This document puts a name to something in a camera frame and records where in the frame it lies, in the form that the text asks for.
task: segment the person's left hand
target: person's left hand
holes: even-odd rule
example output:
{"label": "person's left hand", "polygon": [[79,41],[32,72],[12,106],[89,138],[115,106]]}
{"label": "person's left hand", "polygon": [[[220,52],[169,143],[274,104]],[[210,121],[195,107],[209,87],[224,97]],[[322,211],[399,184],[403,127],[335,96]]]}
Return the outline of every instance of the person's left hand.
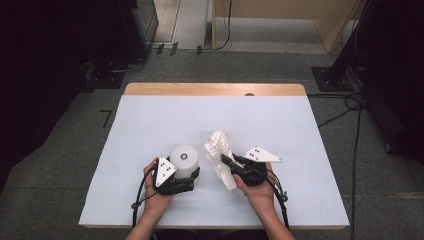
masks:
{"label": "person's left hand", "polygon": [[[146,174],[158,161],[159,159],[155,158],[148,166],[146,166],[143,170],[144,174]],[[149,199],[146,199],[144,202],[143,215],[148,215],[149,217],[159,221],[174,195],[165,196],[157,193],[156,190],[153,189],[153,184],[153,175],[152,173],[149,173],[146,177],[146,181],[144,182],[144,188],[146,189],[145,197]]]}

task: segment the white tabletop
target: white tabletop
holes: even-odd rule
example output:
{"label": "white tabletop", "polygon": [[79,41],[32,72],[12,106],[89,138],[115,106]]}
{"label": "white tabletop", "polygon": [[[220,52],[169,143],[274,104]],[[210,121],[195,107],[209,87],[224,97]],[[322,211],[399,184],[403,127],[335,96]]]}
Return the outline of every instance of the white tabletop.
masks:
{"label": "white tabletop", "polygon": [[[228,191],[206,159],[214,131],[229,133],[242,155],[257,145],[281,157],[272,164],[288,193],[292,229],[349,225],[346,211],[306,96],[122,96],[93,176],[80,225],[130,227],[131,204],[143,168],[179,145],[199,153],[192,192],[176,195],[158,228],[260,228],[238,189]],[[275,201],[277,212],[280,212]]]}

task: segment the white round object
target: white round object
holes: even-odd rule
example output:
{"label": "white round object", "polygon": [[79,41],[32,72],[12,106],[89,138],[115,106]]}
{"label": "white round object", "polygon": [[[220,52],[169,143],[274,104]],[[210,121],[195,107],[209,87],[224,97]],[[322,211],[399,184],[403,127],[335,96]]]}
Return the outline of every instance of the white round object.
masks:
{"label": "white round object", "polygon": [[189,178],[199,167],[199,155],[194,147],[182,145],[175,148],[170,157],[170,162],[177,167],[175,178]]}

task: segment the human hand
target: human hand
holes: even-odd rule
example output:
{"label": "human hand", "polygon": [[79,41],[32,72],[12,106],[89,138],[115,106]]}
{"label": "human hand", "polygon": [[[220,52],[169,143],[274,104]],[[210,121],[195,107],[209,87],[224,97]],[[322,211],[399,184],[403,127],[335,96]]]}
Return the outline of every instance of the human hand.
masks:
{"label": "human hand", "polygon": [[[266,163],[266,168],[268,169],[267,174],[272,172],[272,167],[270,163]],[[265,213],[267,211],[275,211],[274,208],[274,189],[267,181],[263,181],[258,186],[247,186],[239,175],[233,174],[234,181],[237,184],[237,187],[243,191],[244,195],[247,197],[250,205],[257,214]],[[268,178],[271,183],[275,183],[273,176]]]}
{"label": "human hand", "polygon": [[[147,174],[150,168],[152,168],[157,162],[158,158],[155,158],[148,166],[143,170],[144,174]],[[152,219],[156,219],[157,222],[160,220],[162,215],[165,213],[171,199],[174,195],[161,195],[153,189],[153,175],[149,173],[144,182],[144,188],[146,189],[146,201],[144,202],[144,216],[149,216]]]}

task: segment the gray carpet floor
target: gray carpet floor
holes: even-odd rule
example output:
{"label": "gray carpet floor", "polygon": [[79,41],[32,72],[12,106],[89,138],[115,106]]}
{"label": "gray carpet floor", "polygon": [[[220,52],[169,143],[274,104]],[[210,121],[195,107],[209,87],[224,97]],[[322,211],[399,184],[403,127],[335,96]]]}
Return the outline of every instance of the gray carpet floor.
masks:
{"label": "gray carpet floor", "polygon": [[[45,144],[13,168],[0,198],[0,239],[125,238],[129,229],[87,229],[78,221],[128,83],[300,83],[308,94],[317,94],[310,67],[331,66],[337,58],[333,54],[169,53],[152,53],[142,67],[126,74],[121,89],[94,90],[74,99]],[[347,110],[341,99],[311,98],[310,103],[317,124]],[[107,113],[100,110],[113,111],[105,127]],[[387,154],[372,113],[367,109],[361,113],[355,239],[424,239],[424,197],[419,194],[424,191],[424,167],[414,159]],[[320,128],[348,216],[357,118],[358,111],[351,111]],[[298,239],[350,239],[351,227],[293,234]]]}

